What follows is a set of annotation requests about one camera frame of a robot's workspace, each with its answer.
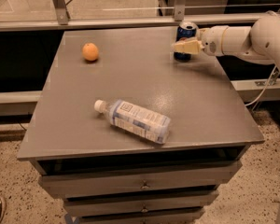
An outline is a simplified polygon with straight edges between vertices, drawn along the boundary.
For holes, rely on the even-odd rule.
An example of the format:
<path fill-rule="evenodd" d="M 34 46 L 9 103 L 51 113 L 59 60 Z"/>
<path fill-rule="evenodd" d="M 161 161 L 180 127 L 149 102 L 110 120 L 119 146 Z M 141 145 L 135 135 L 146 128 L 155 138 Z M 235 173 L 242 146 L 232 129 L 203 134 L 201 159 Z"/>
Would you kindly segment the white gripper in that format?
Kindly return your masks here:
<path fill-rule="evenodd" d="M 196 55 L 203 50 L 210 56 L 223 56 L 223 36 L 227 29 L 227 26 L 200 28 L 196 36 L 201 38 L 202 42 L 196 38 L 179 40 L 173 44 L 174 52 Z"/>

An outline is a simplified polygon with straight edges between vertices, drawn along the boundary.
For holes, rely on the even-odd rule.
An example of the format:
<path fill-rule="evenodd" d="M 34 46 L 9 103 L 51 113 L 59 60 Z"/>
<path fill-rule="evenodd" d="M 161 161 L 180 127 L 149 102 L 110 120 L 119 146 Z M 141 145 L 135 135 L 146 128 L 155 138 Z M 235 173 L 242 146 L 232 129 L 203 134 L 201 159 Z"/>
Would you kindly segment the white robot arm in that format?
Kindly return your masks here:
<path fill-rule="evenodd" d="M 270 13 L 251 27 L 214 26 L 198 38 L 176 44 L 182 51 L 231 55 L 252 63 L 273 63 L 280 71 L 280 16 Z M 244 169 L 195 224 L 280 224 L 280 134 L 244 154 Z"/>

